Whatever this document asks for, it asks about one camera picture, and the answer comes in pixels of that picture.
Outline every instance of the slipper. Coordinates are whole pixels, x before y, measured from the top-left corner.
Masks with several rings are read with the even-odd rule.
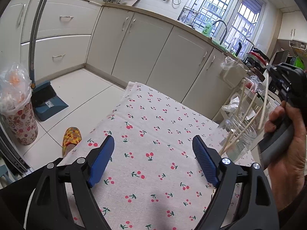
[[[64,156],[66,147],[70,144],[77,145],[82,140],[81,133],[77,127],[69,127],[63,138],[62,155]]]

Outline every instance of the white floor tile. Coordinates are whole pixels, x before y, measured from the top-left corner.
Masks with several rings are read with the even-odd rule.
[[[66,129],[74,126],[79,128],[82,136],[85,137],[106,115],[112,112],[123,94],[124,92],[115,86],[107,88],[65,117],[48,134],[62,145]]]
[[[20,155],[24,155],[39,139],[41,139],[46,134],[46,131],[44,130],[44,128],[38,122],[36,123],[37,123],[37,128],[38,128],[38,135],[33,143],[29,145],[22,145],[17,141],[16,137],[14,136],[11,137],[11,140],[14,142]]]
[[[46,131],[111,84],[79,69],[55,78],[51,81],[51,85],[57,95],[69,106],[46,121],[40,122]]]
[[[24,158],[34,170],[53,162],[59,157],[62,157],[62,147],[48,134],[39,139],[24,155]]]
[[[97,74],[92,73],[91,71],[87,70],[86,68],[82,68],[82,70],[84,70],[85,72],[88,72],[89,74],[91,74],[91,75],[93,75],[93,76],[95,76],[95,77],[97,77],[97,78],[99,78],[99,79],[102,79],[103,81],[105,81],[105,82],[107,82],[107,83],[109,83],[109,84],[111,84],[111,85],[114,84],[114,82],[112,82],[112,81],[110,81],[110,80],[106,80],[106,79],[104,79],[104,78],[98,76]]]

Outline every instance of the cabinet handle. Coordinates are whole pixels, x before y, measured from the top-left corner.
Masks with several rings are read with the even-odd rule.
[[[26,5],[24,4],[21,8],[21,11],[20,11],[20,14],[19,14],[19,17],[18,17],[18,22],[17,22],[17,26],[19,27],[20,24],[21,24],[21,19],[22,19],[22,16],[25,12],[25,8],[26,8]]]
[[[206,53],[205,53],[205,55],[204,55],[204,57],[203,57],[203,59],[202,59],[201,63],[199,63],[199,65],[198,65],[199,67],[201,66],[202,62],[204,61],[204,59],[205,59],[205,57],[206,57],[207,53],[208,53],[208,51],[206,51]]]
[[[209,69],[209,68],[212,66],[212,64],[213,64],[214,60],[215,60],[215,56],[213,56],[213,59],[212,59],[212,61],[211,61],[210,65],[209,65],[209,67],[206,69],[206,71],[208,71],[208,69]]]
[[[132,27],[133,23],[135,22],[135,20],[136,20],[136,19],[133,19],[133,22],[132,22],[131,25],[130,25],[129,33],[131,32],[131,27]]]
[[[52,56],[52,58],[59,58],[59,57],[63,57],[65,56],[65,54],[61,54],[61,55],[58,55],[58,56]]]
[[[124,26],[125,26],[125,23],[126,21],[129,19],[129,17],[126,18],[126,20],[124,21],[124,23],[122,24],[122,31],[124,31]]]
[[[71,20],[74,17],[73,16],[60,16],[59,19],[61,19],[61,18],[70,18],[70,20]]]

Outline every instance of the drawer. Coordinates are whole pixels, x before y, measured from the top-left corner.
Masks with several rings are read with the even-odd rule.
[[[39,0],[31,0],[23,24],[21,42],[30,40]],[[74,34],[92,34],[101,6],[83,0],[47,0],[37,39]]]
[[[85,63],[90,35],[70,35],[36,41],[35,80]],[[21,44],[20,62],[28,66],[29,42]]]

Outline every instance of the cabinet door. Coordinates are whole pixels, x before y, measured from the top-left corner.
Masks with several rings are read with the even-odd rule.
[[[307,43],[307,21],[303,16],[303,13],[300,11],[294,12],[292,20],[295,23],[293,40]]]
[[[30,0],[11,0],[0,18],[0,71],[19,63],[22,25]]]
[[[181,102],[212,49],[205,41],[174,27],[146,85]]]
[[[87,64],[112,73],[116,56],[134,12],[104,7],[97,23]]]
[[[169,36],[172,25],[136,13],[119,50],[112,75],[145,84]]]
[[[294,16],[295,12],[284,13],[282,15],[282,21],[280,26],[280,31],[278,39],[280,40],[292,40],[293,31],[294,31]]]
[[[209,119],[215,116],[233,90],[219,77],[225,57],[219,50],[213,49],[182,102]]]

